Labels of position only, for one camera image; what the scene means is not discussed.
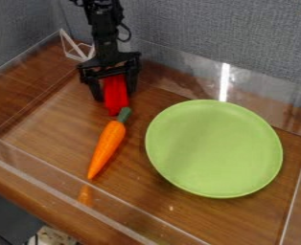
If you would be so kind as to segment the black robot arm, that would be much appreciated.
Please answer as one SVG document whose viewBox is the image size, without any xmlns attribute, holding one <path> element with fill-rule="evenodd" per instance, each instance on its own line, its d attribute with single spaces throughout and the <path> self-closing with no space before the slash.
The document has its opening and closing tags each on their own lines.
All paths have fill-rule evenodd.
<svg viewBox="0 0 301 245">
<path fill-rule="evenodd" d="M 136 89 L 140 71 L 140 52 L 120 52 L 117 41 L 128 42 L 118 37 L 121 26 L 128 33 L 130 29 L 122 23 L 124 14 L 120 0 L 70 0 L 76 6 L 84 8 L 88 25 L 92 27 L 94 56 L 77 64 L 80 82 L 89 87 L 96 101 L 104 101 L 104 89 L 100 80 L 121 75 L 125 79 L 126 95 Z"/>
</svg>

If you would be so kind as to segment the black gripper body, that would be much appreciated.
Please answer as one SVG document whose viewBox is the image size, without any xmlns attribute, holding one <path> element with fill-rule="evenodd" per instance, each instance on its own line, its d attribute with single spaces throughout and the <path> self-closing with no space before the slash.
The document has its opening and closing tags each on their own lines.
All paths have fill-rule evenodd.
<svg viewBox="0 0 301 245">
<path fill-rule="evenodd" d="M 92 57 L 76 65 L 80 81 L 88 83 L 89 79 L 100 79 L 114 75 L 126 75 L 129 70 L 140 71 L 140 52 L 117 52 L 108 58 Z"/>
</svg>

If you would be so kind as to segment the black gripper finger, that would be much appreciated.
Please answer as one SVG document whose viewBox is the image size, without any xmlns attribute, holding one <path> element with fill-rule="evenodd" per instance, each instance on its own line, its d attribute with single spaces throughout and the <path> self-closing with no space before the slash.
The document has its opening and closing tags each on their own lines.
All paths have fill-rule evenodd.
<svg viewBox="0 0 301 245">
<path fill-rule="evenodd" d="M 125 79 L 126 79 L 126 90 L 128 90 L 128 94 L 130 95 L 136 90 L 137 70 L 129 70 L 126 72 Z"/>
<path fill-rule="evenodd" d="M 88 87 L 93 96 L 93 99 L 98 102 L 104 101 L 104 94 L 102 94 L 102 89 L 100 83 L 94 80 L 90 79 L 88 81 Z"/>
</svg>

